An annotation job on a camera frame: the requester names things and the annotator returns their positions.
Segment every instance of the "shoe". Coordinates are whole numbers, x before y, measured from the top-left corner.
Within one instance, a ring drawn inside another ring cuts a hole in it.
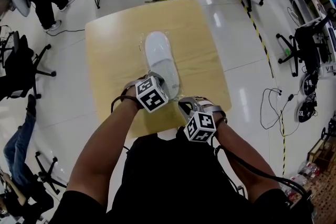
[[[27,104],[27,112],[29,112],[33,117],[36,117],[36,99],[35,97],[30,94],[28,95],[28,104]]]
[[[306,122],[312,116],[317,115],[315,107],[317,107],[316,93],[313,93],[307,96],[305,102],[303,102],[301,107],[298,109],[297,114],[299,122]]]
[[[48,31],[55,31],[56,29],[58,29],[62,24],[61,20],[57,20],[52,26],[50,26],[50,28],[45,29],[44,28],[44,32],[48,32]]]
[[[308,74],[302,82],[302,92],[305,95],[311,95],[313,92],[315,92],[317,88],[317,82],[319,80],[319,76],[317,74],[317,71],[315,71],[313,74]]]
[[[68,0],[68,4],[63,8],[63,9],[60,9],[60,11],[61,12],[63,12],[63,11],[65,11],[67,8],[68,8],[68,6],[72,3],[72,2],[74,2],[75,0]]]

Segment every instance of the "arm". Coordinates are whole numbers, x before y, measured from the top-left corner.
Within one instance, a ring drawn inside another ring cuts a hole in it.
[[[10,179],[10,176],[8,174],[4,174],[4,181],[6,181],[10,187],[12,188],[12,190],[15,192],[15,194],[17,195],[17,200],[19,202],[19,204],[21,206],[23,206],[26,201],[27,198],[22,194],[22,192],[15,186],[15,184],[13,183],[13,181]]]
[[[214,115],[215,120],[219,118],[219,115]],[[218,141],[219,143],[234,153],[239,158],[243,159],[253,167],[275,176],[271,167],[263,159],[263,157],[244,139],[242,139],[234,130],[232,130],[225,122],[222,122],[218,129]],[[251,202],[266,191],[270,189],[280,188],[279,184],[268,178],[257,176],[250,172],[248,169],[239,164],[235,159],[228,157],[230,165],[238,178],[245,185],[248,192],[248,199]]]
[[[135,87],[126,95],[135,96]],[[67,190],[84,193],[106,209],[111,175],[137,112],[137,104],[125,99],[98,127],[77,159]]]

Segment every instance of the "table top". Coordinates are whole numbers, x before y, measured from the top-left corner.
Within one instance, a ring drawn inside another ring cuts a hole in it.
[[[223,68],[201,6],[197,0],[173,0],[126,9],[86,25],[91,87],[100,122],[109,116],[111,102],[123,87],[148,72],[141,42],[152,31],[167,34],[183,95],[206,97],[228,111],[231,101]],[[185,124],[177,102],[169,102],[151,114],[141,110],[128,138]]]

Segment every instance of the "sneaker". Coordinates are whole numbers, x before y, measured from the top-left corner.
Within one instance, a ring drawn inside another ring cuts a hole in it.
[[[44,32],[48,32],[48,31],[55,31],[56,29],[58,29],[58,27],[60,27],[62,24],[61,20],[57,20],[50,28],[45,29],[44,28]]]
[[[305,102],[303,102],[303,104],[301,105],[301,107],[298,109],[297,112],[299,122],[306,122],[312,116],[317,115],[317,111],[315,110],[316,106],[317,106],[316,93],[307,96]]]
[[[313,74],[307,75],[302,82],[302,92],[307,96],[314,93],[317,88],[318,80],[319,76],[317,71],[315,71]]]
[[[74,2],[75,0],[68,0],[68,4],[63,8],[63,9],[60,9],[60,11],[61,12],[63,12],[63,11],[65,11],[67,8],[68,8],[68,6],[72,3],[72,2]]]
[[[35,97],[30,94],[28,95],[28,104],[27,104],[27,112],[29,112],[33,117],[36,117],[36,99]]]

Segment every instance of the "white tile floor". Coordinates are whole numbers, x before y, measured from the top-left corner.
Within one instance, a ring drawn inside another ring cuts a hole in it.
[[[55,9],[57,19],[63,20],[60,30],[84,29],[85,24],[101,16],[126,8],[143,5],[146,0],[101,0],[101,8],[96,9],[93,0],[76,0],[66,12]],[[227,111],[230,126],[246,139],[274,169],[282,174],[282,137],[278,125],[264,130],[260,125],[261,95],[265,88],[281,87],[283,95],[280,100],[272,95],[277,108],[283,107],[291,93],[297,93],[299,77],[291,75],[291,65],[279,65],[277,59],[284,55],[283,44],[275,38],[276,33],[285,37],[293,34],[295,24],[287,13],[290,0],[264,0],[264,5],[253,3],[253,18],[263,37],[271,56],[275,78],[271,77],[267,58],[261,42],[245,13],[239,0],[198,0],[202,5],[209,28],[218,50],[228,84],[232,109]],[[59,162],[56,176],[62,180],[69,179],[74,163],[86,141],[99,125],[96,108],[92,98],[86,64],[85,33],[63,33],[57,37],[47,36],[39,24],[34,12],[27,18],[17,11],[8,13],[1,24],[8,24],[13,30],[25,34],[31,48],[39,52],[44,45],[51,43],[52,50],[47,52],[43,65],[48,70],[56,70],[57,77],[39,77],[38,91],[43,95],[37,104],[37,123],[30,143],[27,163],[38,171],[34,152],[40,150],[46,156],[46,163],[53,156]],[[317,89],[318,116],[307,123],[300,124],[297,132],[287,138],[286,174],[296,171],[305,159],[307,151],[317,141],[320,132],[327,125],[335,109],[333,94],[334,81],[320,80]],[[286,133],[297,127],[294,120],[297,105],[304,100],[301,93],[285,109],[284,119]],[[8,139],[22,124],[25,114],[25,99],[3,100],[0,103],[0,142],[3,147]],[[263,124],[268,126],[276,115],[266,102],[263,107]],[[114,195],[121,182],[125,153],[122,153],[113,173],[110,188],[111,206]],[[223,153],[220,161],[232,179],[239,182],[233,174]],[[0,165],[7,169],[3,156]],[[58,205],[45,214],[53,215]]]

